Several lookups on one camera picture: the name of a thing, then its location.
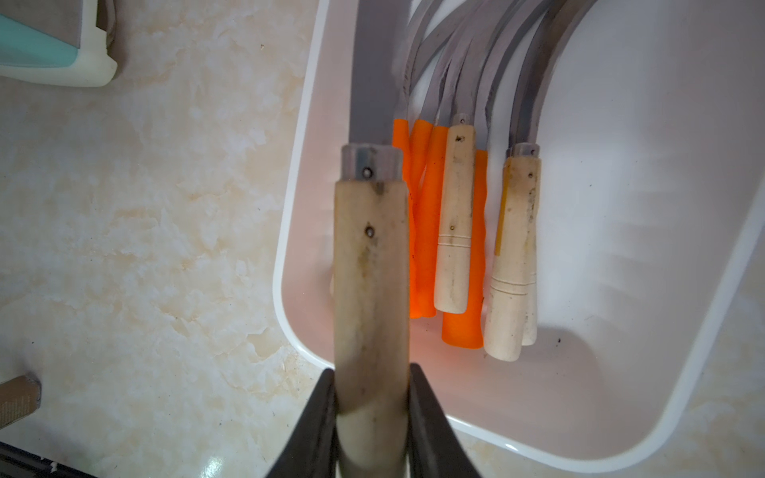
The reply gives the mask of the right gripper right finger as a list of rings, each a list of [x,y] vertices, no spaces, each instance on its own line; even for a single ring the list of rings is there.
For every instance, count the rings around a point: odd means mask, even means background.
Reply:
[[[410,477],[480,476],[457,440],[419,364],[410,365],[408,414]]]

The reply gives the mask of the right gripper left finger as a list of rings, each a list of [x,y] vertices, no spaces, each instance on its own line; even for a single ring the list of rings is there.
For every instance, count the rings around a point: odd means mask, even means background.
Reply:
[[[335,371],[326,368],[267,477],[335,477],[339,456],[336,417]]]

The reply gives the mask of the orange handle sickle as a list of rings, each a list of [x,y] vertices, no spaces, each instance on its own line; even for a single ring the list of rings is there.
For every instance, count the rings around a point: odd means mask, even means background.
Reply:
[[[443,315],[442,340],[450,346],[465,349],[483,347],[481,316],[484,302],[486,226],[484,210],[487,199],[488,133],[496,89],[502,81],[507,63],[521,40],[549,8],[548,1],[515,1],[503,14],[490,14],[479,21],[479,32],[474,34],[467,55],[468,62],[481,59],[483,63],[463,65],[463,73],[478,73],[478,79],[468,81],[462,77],[455,101],[465,105],[474,99],[471,124],[475,129],[474,187],[472,201],[472,239],[470,246],[470,282],[467,310],[462,314]]]
[[[412,75],[414,75],[414,63],[424,34],[438,10],[441,2],[436,0],[422,0],[416,6],[414,14],[410,14],[412,2],[404,2],[404,33],[400,34],[398,46],[394,52],[394,79],[396,80],[396,106],[394,107],[394,136],[392,145],[404,154],[404,166],[402,177],[406,182],[410,181],[412,170],[412,155],[410,154],[410,127],[408,126],[408,105],[412,93]]]
[[[430,136],[434,125],[437,123],[437,113],[444,96],[449,65],[468,20],[479,4],[479,1],[463,1],[420,41],[414,54],[409,93],[418,84],[434,57],[440,54],[428,84],[422,110],[414,122],[410,135],[410,154],[412,155],[412,172],[410,173],[412,184],[410,188],[414,191],[412,193],[414,196],[418,195],[420,187],[422,187],[422,176],[426,170]]]
[[[481,6],[482,3],[480,2],[473,15],[480,10]],[[428,25],[424,38],[433,29],[434,27]],[[410,316],[413,319],[430,318],[436,314],[434,286],[446,135],[446,127],[434,125],[430,136],[428,155],[426,156],[426,170],[422,176],[422,187],[420,187],[418,195],[412,199],[412,207],[414,207],[414,225],[412,225],[412,229],[414,229],[414,264],[412,264],[414,267],[414,286],[412,286]]]

